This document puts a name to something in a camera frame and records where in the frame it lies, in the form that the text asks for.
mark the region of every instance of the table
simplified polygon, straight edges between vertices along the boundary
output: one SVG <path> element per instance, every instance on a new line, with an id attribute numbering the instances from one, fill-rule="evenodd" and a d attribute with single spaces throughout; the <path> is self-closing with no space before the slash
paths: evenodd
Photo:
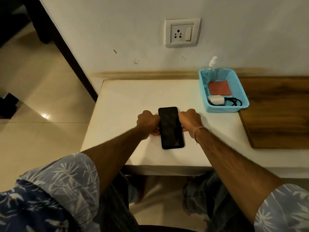
<path id="1" fill-rule="evenodd" d="M 207 113 L 198 80 L 105 80 L 81 148 L 101 144 L 136 125 L 138 114 L 160 107 L 194 108 L 203 124 L 245 157 L 282 178 L 309 178 L 309 150 L 255 150 L 238 113 Z M 184 133 L 185 147 L 163 150 L 160 137 L 141 141 L 126 168 L 145 175 L 200 175 L 211 169 L 202 149 Z"/>

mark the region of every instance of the orange cloth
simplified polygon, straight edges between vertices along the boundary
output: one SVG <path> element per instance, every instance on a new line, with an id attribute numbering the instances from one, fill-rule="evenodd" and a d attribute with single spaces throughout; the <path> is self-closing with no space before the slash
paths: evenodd
<path id="1" fill-rule="evenodd" d="M 208 88 L 211 95 L 232 95 L 227 81 L 211 81 Z"/>

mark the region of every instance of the blue plastic basket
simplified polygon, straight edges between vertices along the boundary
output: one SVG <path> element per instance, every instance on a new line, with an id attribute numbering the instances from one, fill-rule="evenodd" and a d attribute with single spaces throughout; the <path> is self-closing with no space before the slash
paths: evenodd
<path id="1" fill-rule="evenodd" d="M 233 97 L 239 99 L 243 104 L 242 106 L 232 106 L 231 101 L 225 101 L 224 106 L 213 106 L 210 105 L 207 101 L 207 97 L 211 95 L 209 93 L 208 87 L 204 86 L 205 75 L 208 73 L 207 69 L 202 69 L 199 71 L 200 76 L 200 90 L 202 93 L 202 98 L 204 102 L 204 107 L 207 112 L 210 113 L 233 113 L 237 112 L 240 109 L 247 108 L 249 106 L 249 100 L 243 90 L 243 87 L 238 79 L 236 72 L 231 69 L 218 69 L 218 78 L 216 81 L 225 81 L 230 87 L 232 95 L 223 96 L 223 97 Z"/>

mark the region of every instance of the forearm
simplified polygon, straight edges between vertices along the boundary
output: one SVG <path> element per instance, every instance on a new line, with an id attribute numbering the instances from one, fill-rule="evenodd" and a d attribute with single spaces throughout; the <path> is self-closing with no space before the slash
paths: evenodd
<path id="1" fill-rule="evenodd" d="M 206 129 L 196 132 L 196 140 L 241 211 L 253 223 L 262 202 L 284 184 L 282 179 L 248 160 Z"/>
<path id="2" fill-rule="evenodd" d="M 100 193 L 112 182 L 130 158 L 146 131 L 135 127 L 105 143 L 83 151 L 95 164 L 100 181 Z"/>

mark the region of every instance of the fist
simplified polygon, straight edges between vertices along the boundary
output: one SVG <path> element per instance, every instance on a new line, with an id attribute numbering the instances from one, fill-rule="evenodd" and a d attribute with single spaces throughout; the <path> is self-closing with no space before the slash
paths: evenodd
<path id="1" fill-rule="evenodd" d="M 136 127 L 145 132 L 145 138 L 148 138 L 149 134 L 154 136 L 160 135 L 159 130 L 159 115 L 153 115 L 150 111 L 143 111 L 142 114 L 137 116 Z"/>
<path id="2" fill-rule="evenodd" d="M 201 115 L 194 109 L 189 109 L 186 112 L 178 113 L 179 121 L 184 132 L 189 131 L 191 138 L 194 138 L 196 130 L 203 126 Z"/>

